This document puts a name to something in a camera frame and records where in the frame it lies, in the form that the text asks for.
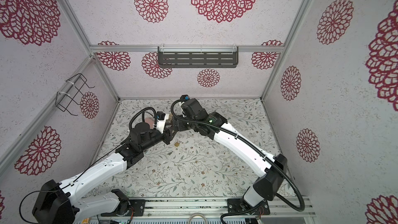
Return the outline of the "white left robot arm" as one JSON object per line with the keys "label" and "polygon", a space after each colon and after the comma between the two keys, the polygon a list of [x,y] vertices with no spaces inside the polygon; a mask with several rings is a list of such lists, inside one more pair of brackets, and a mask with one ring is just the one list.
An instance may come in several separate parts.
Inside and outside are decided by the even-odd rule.
{"label": "white left robot arm", "polygon": [[129,135],[113,151],[82,173],[63,180],[46,182],[32,209],[36,224],[73,224],[83,219],[113,213],[126,215],[129,198],[120,189],[87,198],[85,195],[114,175],[124,172],[144,157],[144,152],[160,142],[169,144],[175,136],[174,117],[154,113],[154,123],[129,123]]}

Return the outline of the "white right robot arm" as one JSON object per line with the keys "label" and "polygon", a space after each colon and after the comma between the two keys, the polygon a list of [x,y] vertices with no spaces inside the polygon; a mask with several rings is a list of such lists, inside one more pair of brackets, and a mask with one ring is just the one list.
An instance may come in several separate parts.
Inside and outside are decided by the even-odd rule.
{"label": "white right robot arm", "polygon": [[[225,117],[217,112],[208,113],[198,100],[191,99],[188,95],[183,95],[171,104],[171,114],[178,131],[193,130],[225,146],[242,159],[258,177],[237,203],[229,205],[229,212],[221,215],[222,223],[225,223],[226,217],[254,214],[274,198],[279,198],[297,212],[305,210],[302,194],[287,175],[287,158],[284,155],[275,156],[259,148],[241,135]],[[299,205],[278,193],[283,181],[291,186]]]}

